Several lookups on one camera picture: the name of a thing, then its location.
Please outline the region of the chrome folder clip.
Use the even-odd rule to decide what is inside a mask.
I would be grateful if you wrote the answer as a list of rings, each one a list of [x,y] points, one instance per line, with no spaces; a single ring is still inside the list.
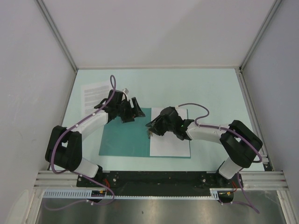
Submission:
[[[148,138],[150,139],[153,136],[153,133],[151,131],[148,131]]]

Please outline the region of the teal folder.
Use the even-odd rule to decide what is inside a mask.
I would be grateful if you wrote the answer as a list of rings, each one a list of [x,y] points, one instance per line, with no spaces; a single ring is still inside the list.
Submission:
[[[117,117],[104,126],[100,156],[151,157],[145,125],[156,118],[162,108],[142,108],[142,111],[145,117],[136,118],[134,122],[122,123]]]

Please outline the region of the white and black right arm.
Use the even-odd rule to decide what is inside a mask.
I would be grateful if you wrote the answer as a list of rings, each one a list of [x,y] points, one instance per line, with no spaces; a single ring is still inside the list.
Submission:
[[[180,140],[205,140],[221,144],[228,158],[215,176],[220,187],[227,187],[235,174],[263,160],[259,153],[262,141],[239,120],[228,125],[200,124],[197,119],[181,118],[177,108],[166,107],[146,127],[158,136],[171,132]]]

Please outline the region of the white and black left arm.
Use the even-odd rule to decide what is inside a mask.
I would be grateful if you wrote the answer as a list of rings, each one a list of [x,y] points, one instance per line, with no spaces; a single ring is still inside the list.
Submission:
[[[57,165],[64,171],[87,176],[87,181],[97,187],[103,182],[102,167],[83,158],[84,139],[117,117],[123,123],[128,123],[135,118],[145,117],[145,114],[135,97],[129,100],[125,92],[118,90],[111,90],[108,97],[102,99],[94,109],[94,112],[69,128],[55,126],[52,129],[45,159],[52,167]]]

